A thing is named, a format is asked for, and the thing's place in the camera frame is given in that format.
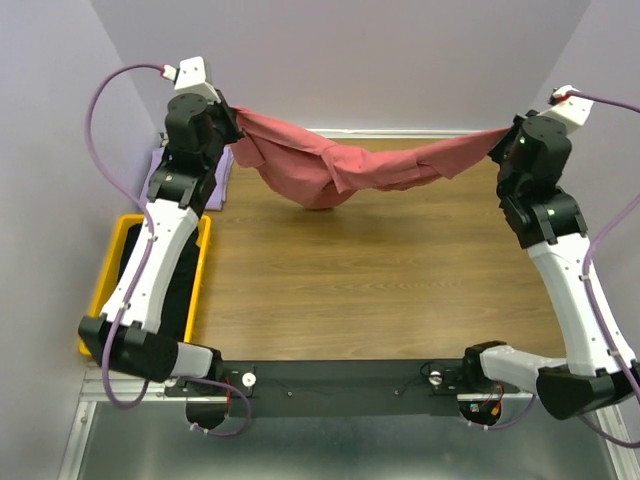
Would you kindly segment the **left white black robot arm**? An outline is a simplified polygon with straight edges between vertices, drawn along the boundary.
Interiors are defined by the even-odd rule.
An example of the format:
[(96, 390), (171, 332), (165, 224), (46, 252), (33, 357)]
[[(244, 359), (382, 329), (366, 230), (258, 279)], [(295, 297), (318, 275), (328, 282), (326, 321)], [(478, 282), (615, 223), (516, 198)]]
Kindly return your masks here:
[(224, 148), (243, 134), (220, 90), (211, 98), (176, 95), (165, 127), (168, 143), (147, 188), (148, 216), (114, 292), (98, 316), (81, 320), (79, 335), (109, 370), (153, 382), (187, 377), (197, 393), (209, 395), (221, 385), (220, 352), (162, 332), (162, 309), (179, 257), (215, 189)]

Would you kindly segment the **red t shirt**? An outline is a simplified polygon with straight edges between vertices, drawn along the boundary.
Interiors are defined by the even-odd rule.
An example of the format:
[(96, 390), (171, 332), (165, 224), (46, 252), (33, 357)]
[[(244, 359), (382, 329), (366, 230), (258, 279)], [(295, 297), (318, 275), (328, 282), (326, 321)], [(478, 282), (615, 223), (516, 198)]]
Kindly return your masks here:
[(236, 109), (236, 120), (244, 132), (231, 146), (237, 164), (256, 170), (272, 191), (310, 210), (337, 207), (362, 190), (404, 191), (452, 179), (484, 159), (508, 132), (485, 130), (374, 152), (244, 107)]

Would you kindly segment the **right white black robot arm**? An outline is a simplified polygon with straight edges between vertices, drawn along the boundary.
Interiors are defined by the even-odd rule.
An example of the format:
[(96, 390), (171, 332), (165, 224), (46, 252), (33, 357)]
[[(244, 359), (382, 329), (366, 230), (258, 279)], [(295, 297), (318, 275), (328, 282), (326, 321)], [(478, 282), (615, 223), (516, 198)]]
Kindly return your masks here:
[(465, 351), (460, 379), (480, 392), (494, 382), (536, 395), (565, 420), (628, 399), (639, 362), (610, 309), (595, 313), (590, 299), (603, 291), (585, 257), (591, 245), (577, 201), (558, 182), (572, 150), (565, 123), (548, 116), (517, 116), (490, 151), (498, 164), (499, 207), (520, 247), (538, 270), (563, 336), (566, 355), (547, 358), (504, 342)]

